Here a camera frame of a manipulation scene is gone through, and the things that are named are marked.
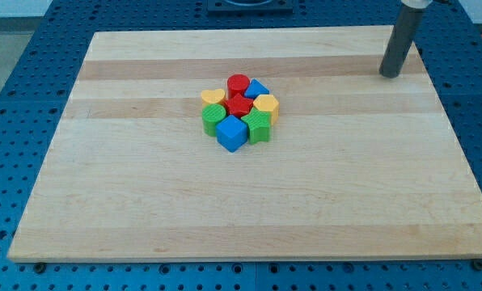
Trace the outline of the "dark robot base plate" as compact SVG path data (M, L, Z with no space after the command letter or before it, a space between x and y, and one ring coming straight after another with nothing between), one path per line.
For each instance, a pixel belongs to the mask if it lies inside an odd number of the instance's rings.
M206 10L210 15L226 13L289 13L294 9L295 0L206 0Z

